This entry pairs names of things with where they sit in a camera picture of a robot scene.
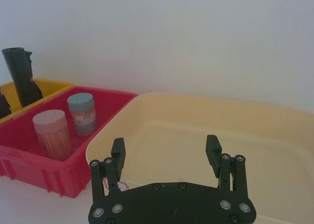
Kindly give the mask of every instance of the cream plastic tray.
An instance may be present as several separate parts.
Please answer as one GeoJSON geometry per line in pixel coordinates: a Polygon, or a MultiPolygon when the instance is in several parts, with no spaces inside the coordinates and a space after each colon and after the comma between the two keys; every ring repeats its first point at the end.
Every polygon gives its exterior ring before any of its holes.
{"type": "Polygon", "coordinates": [[[263,104],[167,93],[132,100],[90,142],[87,161],[110,156],[124,137],[122,180],[131,188],[187,181],[216,186],[205,154],[207,134],[223,152],[246,157],[256,224],[312,224],[314,115],[263,104]]]}

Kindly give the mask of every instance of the black object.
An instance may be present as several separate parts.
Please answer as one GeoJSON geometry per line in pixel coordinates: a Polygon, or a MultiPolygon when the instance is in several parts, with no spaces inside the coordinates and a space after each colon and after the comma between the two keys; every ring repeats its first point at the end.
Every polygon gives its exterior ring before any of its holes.
{"type": "MultiPolygon", "coordinates": [[[[93,204],[90,224],[251,224],[256,211],[247,195],[245,158],[221,154],[214,135],[207,136],[206,154],[219,178],[218,188],[185,182],[154,183],[120,191],[117,181],[125,159],[123,138],[113,143],[111,158],[90,162],[93,204]],[[230,191],[230,174],[233,190],[230,191]],[[105,196],[103,178],[109,194],[105,196]]],[[[193,159],[187,161],[193,166],[193,159]]]]}
{"type": "Polygon", "coordinates": [[[10,105],[0,89],[0,118],[8,116],[9,114],[11,114],[10,105]]]}
{"type": "Polygon", "coordinates": [[[25,107],[43,98],[43,94],[33,80],[31,52],[17,47],[3,49],[2,53],[14,81],[21,106],[25,107]]]}

